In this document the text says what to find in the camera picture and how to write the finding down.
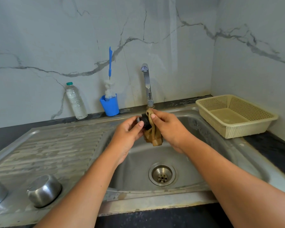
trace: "chrome faucet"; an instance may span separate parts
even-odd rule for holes
[[[154,107],[154,101],[152,98],[148,65],[146,63],[144,63],[140,70],[143,72],[143,77],[145,79],[148,108],[153,108]]]

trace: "forearm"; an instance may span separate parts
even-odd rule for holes
[[[118,157],[115,155],[116,152],[106,149],[36,228],[94,227],[99,207],[118,165]]]
[[[181,149],[210,186],[235,227],[285,227],[285,193],[187,135]]]

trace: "hand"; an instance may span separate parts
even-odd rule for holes
[[[182,143],[186,140],[190,132],[183,126],[174,114],[152,109],[152,121],[159,128],[164,139],[179,153],[183,153],[181,149]]]
[[[142,127],[144,122],[140,121],[137,123],[137,117],[131,117],[121,123],[116,128],[113,138],[107,147],[107,150],[117,153],[118,165],[125,160],[134,142],[143,135]]]

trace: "person's left hand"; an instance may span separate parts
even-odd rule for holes
[[[115,130],[113,138],[107,149],[118,154],[118,165],[127,157],[134,142],[143,135],[143,121],[136,123],[138,116],[131,117],[121,123]]]

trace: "plastic bottle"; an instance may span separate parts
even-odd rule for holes
[[[67,83],[66,88],[67,97],[71,103],[75,117],[77,119],[84,119],[87,117],[87,110],[84,106],[84,102],[79,94],[79,90],[76,86],[73,86],[72,82]]]

